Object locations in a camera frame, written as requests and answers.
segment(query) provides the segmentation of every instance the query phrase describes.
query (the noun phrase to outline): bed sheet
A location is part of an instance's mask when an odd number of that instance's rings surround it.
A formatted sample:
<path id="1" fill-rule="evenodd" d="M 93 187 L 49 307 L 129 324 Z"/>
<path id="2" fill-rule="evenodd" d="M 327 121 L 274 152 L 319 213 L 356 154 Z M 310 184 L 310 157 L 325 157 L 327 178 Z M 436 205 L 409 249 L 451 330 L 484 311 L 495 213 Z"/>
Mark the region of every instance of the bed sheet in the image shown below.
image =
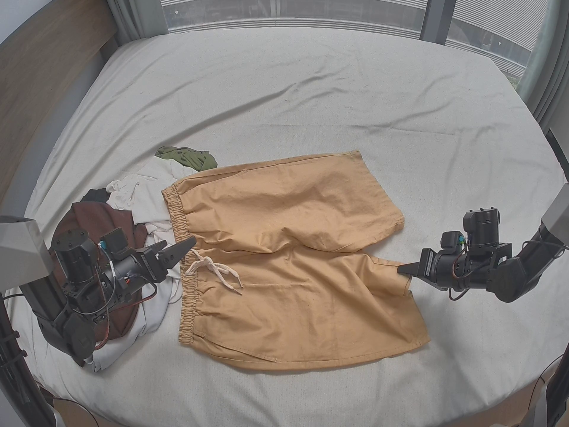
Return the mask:
<path id="1" fill-rule="evenodd" d="M 27 208 L 47 241 L 89 188 L 136 172 L 161 145 L 210 150 L 219 166 L 359 149 L 402 210 L 369 250 L 402 262 L 498 207 L 514 252 L 564 183 L 531 114 L 486 57 L 388 35 L 251 28 L 165 35 L 120 48 L 59 138 Z M 259 373 L 178 343 L 181 303 L 99 374 L 47 346 L 25 301 L 14 329 L 33 375 L 128 426 L 425 427 L 494 405 L 535 379 L 569 337 L 567 259 L 506 304 L 459 302 L 414 280 L 432 341 L 371 364 Z"/>

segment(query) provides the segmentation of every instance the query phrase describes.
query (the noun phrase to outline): wooden floor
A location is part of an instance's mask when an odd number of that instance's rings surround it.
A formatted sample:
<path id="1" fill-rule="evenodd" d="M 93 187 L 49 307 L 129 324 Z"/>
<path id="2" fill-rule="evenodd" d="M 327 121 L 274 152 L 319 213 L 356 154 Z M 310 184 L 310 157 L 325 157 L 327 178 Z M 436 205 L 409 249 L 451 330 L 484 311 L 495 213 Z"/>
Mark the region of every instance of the wooden floor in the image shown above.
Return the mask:
<path id="1" fill-rule="evenodd" d="M 534 383 L 526 386 L 494 408 L 460 421 L 446 424 L 444 427 L 490 427 L 494 423 L 500 423 L 506 426 L 515 426 L 522 420 L 523 415 L 528 409 L 528 403 L 533 386 Z M 539 393 L 541 386 L 542 383 L 540 381 L 536 388 L 536 394 Z M 56 400 L 55 408 L 61 413 L 67 427 L 96 427 L 91 416 L 81 407 L 78 407 L 71 402 Z M 123 427 L 98 416 L 97 420 L 100 427 Z M 557 423 L 557 427 L 569 427 L 569 416 L 563 416 Z"/>

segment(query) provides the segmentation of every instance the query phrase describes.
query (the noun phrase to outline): headboard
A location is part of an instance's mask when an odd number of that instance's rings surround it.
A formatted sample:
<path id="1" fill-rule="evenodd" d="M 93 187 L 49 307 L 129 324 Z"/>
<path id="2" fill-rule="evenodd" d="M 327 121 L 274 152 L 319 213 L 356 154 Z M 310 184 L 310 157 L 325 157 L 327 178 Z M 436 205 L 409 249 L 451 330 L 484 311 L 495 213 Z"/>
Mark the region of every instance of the headboard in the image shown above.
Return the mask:
<path id="1" fill-rule="evenodd" d="M 0 203 L 38 126 L 116 31 L 106 0 L 53 0 L 0 44 Z"/>

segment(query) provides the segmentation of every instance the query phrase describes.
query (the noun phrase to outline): wooden headboard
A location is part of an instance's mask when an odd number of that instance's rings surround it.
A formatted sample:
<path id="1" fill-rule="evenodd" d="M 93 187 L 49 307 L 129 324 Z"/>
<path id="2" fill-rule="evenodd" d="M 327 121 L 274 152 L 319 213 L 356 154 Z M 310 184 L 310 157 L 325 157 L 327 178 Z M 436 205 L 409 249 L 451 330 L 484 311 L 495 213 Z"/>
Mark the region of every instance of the wooden headboard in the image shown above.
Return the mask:
<path id="1" fill-rule="evenodd" d="M 106 0 L 53 0 L 0 44 L 0 203 L 39 124 L 116 31 Z"/>

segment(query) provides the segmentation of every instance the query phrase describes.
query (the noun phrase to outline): green clothing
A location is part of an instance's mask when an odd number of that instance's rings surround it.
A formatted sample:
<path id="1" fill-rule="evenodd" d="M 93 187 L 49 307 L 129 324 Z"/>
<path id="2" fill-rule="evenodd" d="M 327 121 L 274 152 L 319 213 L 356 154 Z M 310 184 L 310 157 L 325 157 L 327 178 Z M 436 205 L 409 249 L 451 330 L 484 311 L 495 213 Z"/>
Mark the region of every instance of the green clothing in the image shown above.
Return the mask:
<path id="1" fill-rule="evenodd" d="M 181 165 L 194 168 L 196 171 L 205 171 L 217 167 L 217 161 L 208 150 L 163 146 L 156 151 L 156 156 L 163 160 L 175 160 Z"/>

